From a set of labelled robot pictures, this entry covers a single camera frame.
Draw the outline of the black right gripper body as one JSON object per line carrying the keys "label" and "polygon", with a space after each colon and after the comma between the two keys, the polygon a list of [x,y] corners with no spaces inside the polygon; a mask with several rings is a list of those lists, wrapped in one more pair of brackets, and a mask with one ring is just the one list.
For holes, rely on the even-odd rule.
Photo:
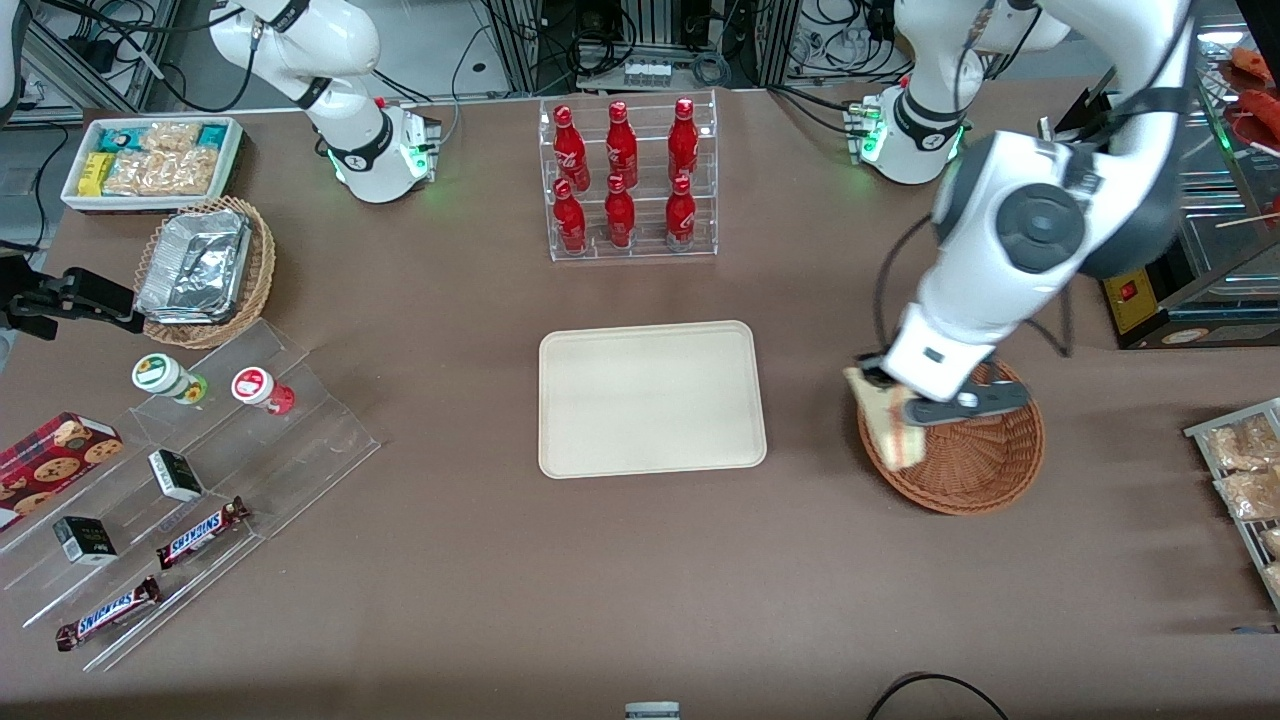
{"label": "black right gripper body", "polygon": [[49,277],[28,263],[1,263],[1,301],[6,313],[18,307],[44,307],[47,304]]}

